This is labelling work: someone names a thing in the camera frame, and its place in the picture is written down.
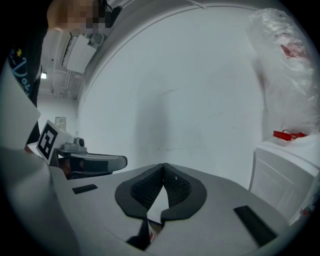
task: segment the star logo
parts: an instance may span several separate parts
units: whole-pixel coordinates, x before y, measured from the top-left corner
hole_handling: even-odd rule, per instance
[[[16,52],[16,56],[21,57],[21,54],[22,54],[22,50],[19,48],[19,50]]]

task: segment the clear plastic wrap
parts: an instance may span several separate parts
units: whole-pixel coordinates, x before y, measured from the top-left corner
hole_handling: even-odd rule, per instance
[[[267,110],[280,120],[278,130],[318,132],[318,56],[307,38],[291,17],[272,8],[253,13],[246,32],[262,66]]]

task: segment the gray surface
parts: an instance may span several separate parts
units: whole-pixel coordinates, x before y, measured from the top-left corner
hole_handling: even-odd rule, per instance
[[[116,189],[122,182],[130,180],[154,166],[156,165],[107,176],[71,179],[68,182],[71,188],[96,185],[97,189],[77,194],[75,199],[90,212],[99,225],[111,231],[118,238],[127,241],[130,237],[138,235],[142,221],[125,215],[116,202]]]
[[[143,172],[145,169],[147,168],[141,168],[137,170],[137,173]],[[50,167],[50,173],[60,205],[74,230],[81,255],[123,256],[141,255],[143,253],[117,236],[119,235],[122,238],[129,237],[130,232],[126,228],[128,230],[137,228],[136,232],[138,232],[141,220],[126,217],[123,212],[117,211],[119,206],[115,205],[117,204],[115,201],[113,202],[114,193],[110,195],[101,193],[98,197],[93,194],[97,191],[102,192],[100,188],[103,185],[113,187],[115,190],[117,187],[116,182],[121,182],[126,177],[125,174],[128,177],[135,176],[134,171],[132,174],[130,172],[124,172],[123,175],[121,175],[122,173],[118,173],[119,176],[116,177],[117,175],[114,175],[116,178],[113,180],[109,179],[110,182],[98,181],[108,181],[107,178],[113,175],[71,180],[70,183],[72,183],[73,188],[95,183],[98,187],[98,189],[77,195],[74,194],[70,186],[71,184],[64,176],[62,170]],[[104,204],[104,200],[109,200],[110,204]]]
[[[155,255],[240,256],[258,246],[234,213],[241,206],[251,207],[277,234],[288,224],[274,208],[237,183],[178,165],[172,165],[194,178],[207,189],[207,199],[191,218],[166,222],[147,248]]]

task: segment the curved white backdrop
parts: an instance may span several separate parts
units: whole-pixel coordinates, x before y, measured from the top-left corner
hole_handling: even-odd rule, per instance
[[[252,12],[189,10],[125,44],[80,108],[79,136],[88,150],[125,155],[126,171],[166,162],[248,188],[264,110],[245,32]]]

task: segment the plastic bag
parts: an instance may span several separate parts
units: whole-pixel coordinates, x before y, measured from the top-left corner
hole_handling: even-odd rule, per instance
[[[318,132],[320,79],[307,38],[292,18],[272,8],[253,13],[246,32],[262,66],[267,110],[280,120],[278,130]]]

